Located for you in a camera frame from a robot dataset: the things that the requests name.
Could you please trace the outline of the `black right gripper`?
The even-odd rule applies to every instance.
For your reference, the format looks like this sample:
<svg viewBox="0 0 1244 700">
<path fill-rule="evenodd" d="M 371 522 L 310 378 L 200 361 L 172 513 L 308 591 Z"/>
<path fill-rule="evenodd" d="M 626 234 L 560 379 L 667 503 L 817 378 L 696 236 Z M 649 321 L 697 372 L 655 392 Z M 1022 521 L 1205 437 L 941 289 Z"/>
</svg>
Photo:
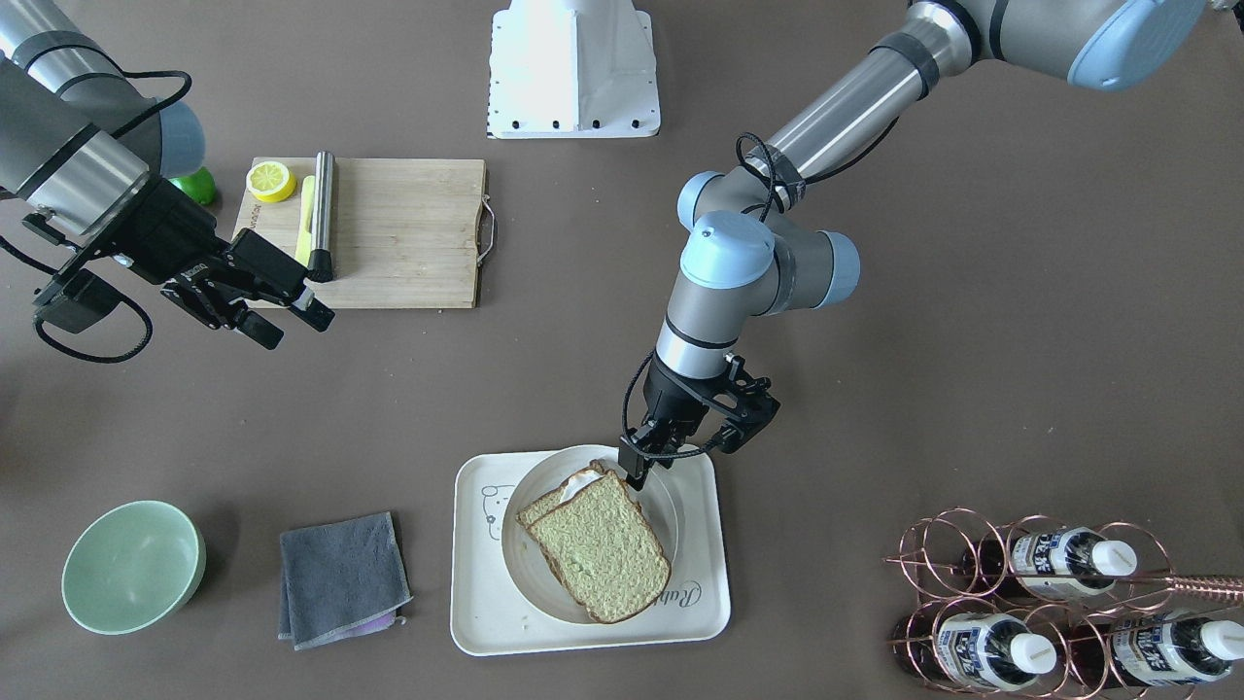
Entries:
<svg viewBox="0 0 1244 700">
<path fill-rule="evenodd" d="M 285 307 L 318 333 L 328 329 L 336 313 L 307 287 L 306 267 L 253 229 L 225 244 L 215 226 L 170 182 L 151 179 L 102 231 L 102 256 L 129 259 L 133 274 L 164 283 L 160 295 L 204 327 L 245 334 L 265 349 L 275 349 L 284 332 L 249 310 L 248 300 Z M 219 291 L 197 279 L 221 265 Z"/>
</svg>

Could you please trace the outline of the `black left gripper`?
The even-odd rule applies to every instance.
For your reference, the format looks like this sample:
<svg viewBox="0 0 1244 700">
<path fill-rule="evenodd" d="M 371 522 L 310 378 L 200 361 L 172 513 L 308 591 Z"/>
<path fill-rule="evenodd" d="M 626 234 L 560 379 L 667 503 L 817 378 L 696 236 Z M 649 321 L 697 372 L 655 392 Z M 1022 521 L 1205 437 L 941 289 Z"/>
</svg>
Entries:
<svg viewBox="0 0 1244 700">
<path fill-rule="evenodd" d="M 644 417 L 639 426 L 628 426 L 622 436 L 618 464 L 626 472 L 626 482 L 634 491 L 644 487 L 649 471 L 659 465 L 669 470 L 668 448 L 680 448 L 699 429 L 709 412 L 710 389 L 719 390 L 725 371 L 707 378 L 680 375 L 649 354 L 647 375 L 641 394 L 644 398 Z"/>
</svg>

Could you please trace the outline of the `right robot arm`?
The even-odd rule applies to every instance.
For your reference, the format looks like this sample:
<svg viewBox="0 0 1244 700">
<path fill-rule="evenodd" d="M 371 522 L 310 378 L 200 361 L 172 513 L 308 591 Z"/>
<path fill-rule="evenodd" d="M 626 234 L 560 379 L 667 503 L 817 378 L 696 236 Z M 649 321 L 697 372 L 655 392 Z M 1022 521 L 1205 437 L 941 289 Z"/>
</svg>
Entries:
<svg viewBox="0 0 1244 700">
<path fill-rule="evenodd" d="M 248 228 L 230 240 L 174 178 L 204 160 L 204 136 L 184 103 L 190 75 L 170 96 L 147 98 L 52 1 L 2 4 L 2 196 L 31 206 L 22 225 L 71 257 L 41 264 L 34 332 L 87 331 L 133 300 L 90 270 L 116 259 L 211 329 L 272 349 L 282 332 L 249 302 L 289 307 L 323 332 L 333 311 L 307 287 L 307 269 Z"/>
</svg>

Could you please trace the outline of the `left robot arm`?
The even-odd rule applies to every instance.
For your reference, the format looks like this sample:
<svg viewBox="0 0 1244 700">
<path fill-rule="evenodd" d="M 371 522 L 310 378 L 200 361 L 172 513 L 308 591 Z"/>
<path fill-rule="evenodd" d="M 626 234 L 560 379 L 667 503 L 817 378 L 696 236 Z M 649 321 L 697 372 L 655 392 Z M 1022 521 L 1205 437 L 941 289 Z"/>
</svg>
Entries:
<svg viewBox="0 0 1244 700">
<path fill-rule="evenodd" d="M 735 351 L 750 316 L 836 305 L 860 280 L 853 242 L 787 218 L 819 182 L 846 172 L 942 80 L 998 58 L 1067 85 L 1123 91 L 1154 75 L 1191 35 L 1204 1 L 911 1 L 838 83 L 769 139 L 743 134 L 733 172 L 685 183 L 689 236 L 656 347 L 641 363 L 644 417 L 624 426 L 618 461 L 631 487 L 687 458 L 708 412 L 707 449 L 735 453 L 778 415 L 770 380 Z"/>
</svg>

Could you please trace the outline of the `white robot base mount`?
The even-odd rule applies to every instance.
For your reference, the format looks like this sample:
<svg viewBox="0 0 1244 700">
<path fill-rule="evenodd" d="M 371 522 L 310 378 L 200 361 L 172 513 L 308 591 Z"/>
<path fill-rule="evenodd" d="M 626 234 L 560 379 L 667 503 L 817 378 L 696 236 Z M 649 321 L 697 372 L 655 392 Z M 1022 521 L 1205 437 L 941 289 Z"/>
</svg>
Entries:
<svg viewBox="0 0 1244 700">
<path fill-rule="evenodd" d="M 649 12 L 631 1 L 513 1 L 491 17 L 493 139 L 652 137 L 662 124 Z"/>
</svg>

